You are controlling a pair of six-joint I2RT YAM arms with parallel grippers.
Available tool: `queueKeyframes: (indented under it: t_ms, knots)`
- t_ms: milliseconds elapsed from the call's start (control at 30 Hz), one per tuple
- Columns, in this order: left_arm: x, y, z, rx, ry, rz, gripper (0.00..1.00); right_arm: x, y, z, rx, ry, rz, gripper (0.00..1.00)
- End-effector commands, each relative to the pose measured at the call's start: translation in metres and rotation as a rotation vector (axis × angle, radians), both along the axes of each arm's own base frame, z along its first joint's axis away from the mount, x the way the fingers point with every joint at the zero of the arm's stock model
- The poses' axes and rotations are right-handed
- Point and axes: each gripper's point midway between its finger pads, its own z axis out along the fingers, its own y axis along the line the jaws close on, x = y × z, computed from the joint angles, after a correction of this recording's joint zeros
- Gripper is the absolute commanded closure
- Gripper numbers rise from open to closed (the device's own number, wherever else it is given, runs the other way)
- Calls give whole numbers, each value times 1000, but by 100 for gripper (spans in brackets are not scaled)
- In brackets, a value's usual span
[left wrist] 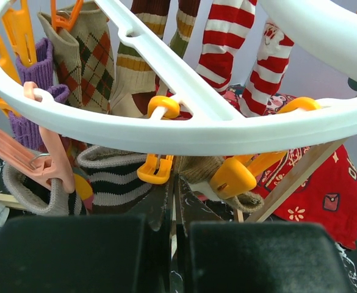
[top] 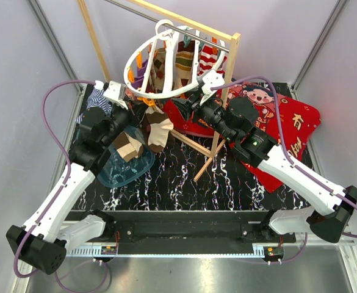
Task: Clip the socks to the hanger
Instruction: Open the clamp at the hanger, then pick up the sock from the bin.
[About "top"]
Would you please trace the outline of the purple striped sock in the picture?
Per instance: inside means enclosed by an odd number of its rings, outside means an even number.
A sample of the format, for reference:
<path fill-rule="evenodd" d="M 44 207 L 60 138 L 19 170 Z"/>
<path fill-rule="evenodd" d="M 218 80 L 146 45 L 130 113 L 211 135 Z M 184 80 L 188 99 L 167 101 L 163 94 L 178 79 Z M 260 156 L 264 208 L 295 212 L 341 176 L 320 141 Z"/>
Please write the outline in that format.
<path fill-rule="evenodd" d="M 137 76 L 134 78 L 134 82 L 131 84 L 133 88 L 138 89 L 142 87 L 145 71 L 148 65 L 148 59 L 142 63 L 142 67 L 137 69 Z"/>

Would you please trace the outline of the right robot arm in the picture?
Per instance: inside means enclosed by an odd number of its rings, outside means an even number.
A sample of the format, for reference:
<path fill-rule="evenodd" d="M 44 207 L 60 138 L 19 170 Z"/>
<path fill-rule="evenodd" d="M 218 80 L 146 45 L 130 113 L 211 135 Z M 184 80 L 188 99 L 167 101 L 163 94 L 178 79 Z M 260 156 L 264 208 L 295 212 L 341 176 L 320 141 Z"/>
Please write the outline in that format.
<path fill-rule="evenodd" d="M 231 142 L 239 161 L 278 179 L 310 204 L 293 211 L 269 211 L 260 226 L 263 240 L 273 242 L 287 233 L 313 233 L 324 241 L 339 242 L 357 203 L 356 187 L 334 184 L 285 153 L 276 139 L 255 127 L 258 111 L 246 97 L 233 98 L 226 109 L 215 98 L 202 101 L 197 93 L 172 102 L 183 119 L 199 118 Z"/>

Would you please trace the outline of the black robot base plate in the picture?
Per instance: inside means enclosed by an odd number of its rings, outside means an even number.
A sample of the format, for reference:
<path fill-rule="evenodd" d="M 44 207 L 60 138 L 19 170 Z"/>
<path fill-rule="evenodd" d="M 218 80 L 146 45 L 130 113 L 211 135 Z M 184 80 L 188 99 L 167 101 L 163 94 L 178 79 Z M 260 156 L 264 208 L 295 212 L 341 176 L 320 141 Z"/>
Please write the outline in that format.
<path fill-rule="evenodd" d="M 294 244 L 292 233 L 262 232 L 266 211 L 108 211 L 119 256 L 255 255 L 255 244 Z"/>

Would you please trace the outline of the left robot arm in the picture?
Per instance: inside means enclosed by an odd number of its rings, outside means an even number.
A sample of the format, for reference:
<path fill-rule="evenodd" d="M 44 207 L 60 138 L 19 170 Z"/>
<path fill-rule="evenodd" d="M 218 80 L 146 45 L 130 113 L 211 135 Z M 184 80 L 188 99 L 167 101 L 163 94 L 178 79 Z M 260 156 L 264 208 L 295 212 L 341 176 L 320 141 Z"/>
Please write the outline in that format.
<path fill-rule="evenodd" d="M 127 126 L 141 123 L 146 108 L 145 104 L 133 104 L 127 109 L 114 105 L 109 114 L 99 107 L 84 111 L 62 178 L 23 226 L 12 225 L 6 233 L 15 255 L 16 276 L 24 277 L 19 261 L 50 275 L 61 266 L 67 252 L 92 239 L 107 242 L 113 238 L 115 219 L 99 210 L 66 228 L 62 224 L 81 193 L 107 164 L 109 146 Z"/>

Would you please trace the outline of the beige brown block sock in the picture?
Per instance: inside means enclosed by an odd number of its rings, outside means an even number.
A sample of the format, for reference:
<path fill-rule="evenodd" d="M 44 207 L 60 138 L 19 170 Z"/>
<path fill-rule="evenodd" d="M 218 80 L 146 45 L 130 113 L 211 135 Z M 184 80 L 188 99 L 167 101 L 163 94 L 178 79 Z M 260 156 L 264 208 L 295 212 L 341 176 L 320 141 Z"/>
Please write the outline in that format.
<path fill-rule="evenodd" d="M 167 144 L 169 133 L 173 130 L 173 123 L 158 107 L 147 108 L 145 116 L 150 124 L 148 146 L 154 153 L 160 153 Z"/>

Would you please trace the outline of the white round sock hanger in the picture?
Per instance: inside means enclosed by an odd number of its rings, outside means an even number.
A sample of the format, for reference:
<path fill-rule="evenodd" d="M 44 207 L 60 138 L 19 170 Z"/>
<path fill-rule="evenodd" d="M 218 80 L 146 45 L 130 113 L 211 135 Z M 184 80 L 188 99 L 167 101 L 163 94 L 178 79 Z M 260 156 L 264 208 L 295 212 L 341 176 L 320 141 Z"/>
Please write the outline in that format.
<path fill-rule="evenodd" d="M 126 87 L 131 90 L 132 92 L 135 93 L 136 96 L 141 97 L 141 98 L 151 98 L 154 100 L 157 99 L 168 99 L 168 98 L 174 98 L 176 96 L 182 95 L 186 92 L 189 92 L 191 90 L 194 90 L 196 88 L 199 88 L 199 84 L 201 83 L 202 75 L 207 73 L 203 73 L 201 76 L 197 75 L 198 72 L 198 53 L 199 53 L 199 47 L 200 47 L 200 41 L 195 40 L 195 52 L 194 52 L 194 57 L 193 57 L 193 67 L 192 67 L 192 81 L 191 83 L 187 84 L 184 87 L 181 87 L 180 89 L 174 89 L 174 80 L 173 80 L 173 75 L 175 72 L 175 58 L 176 58 L 176 48 L 178 47 L 178 40 L 179 36 L 181 35 L 179 32 L 175 32 L 171 29 L 167 29 L 162 26 L 162 24 L 165 22 L 165 20 L 160 20 L 156 26 L 155 26 L 155 31 L 156 34 L 152 38 L 150 38 L 148 41 L 146 41 L 144 44 L 142 44 L 136 52 L 134 52 L 129 60 L 126 63 L 126 67 L 124 68 L 124 84 Z M 193 27 L 189 27 L 186 25 L 183 26 L 178 26 L 180 29 L 189 29 L 189 32 L 192 34 L 195 34 L 196 36 L 200 36 L 200 30 L 195 29 Z M 153 61 L 154 53 L 156 52 L 156 45 L 157 42 L 161 40 L 163 41 L 166 49 L 166 58 L 165 58 L 165 81 L 164 81 L 164 87 L 163 91 L 161 93 L 154 93 L 154 92 L 147 92 L 146 88 L 148 85 L 148 82 L 151 80 L 150 79 L 150 71 L 151 71 L 151 64 Z M 225 42 L 223 40 L 220 40 L 219 43 L 216 43 L 218 45 L 223 45 L 225 46 Z M 144 75 L 144 80 L 142 83 L 142 87 L 135 89 L 132 87 L 132 81 L 129 80 L 129 73 L 130 69 L 132 68 L 132 63 L 136 60 L 137 56 L 142 53 L 142 51 L 146 48 L 149 48 L 149 54 L 148 54 L 148 65 L 145 71 Z"/>

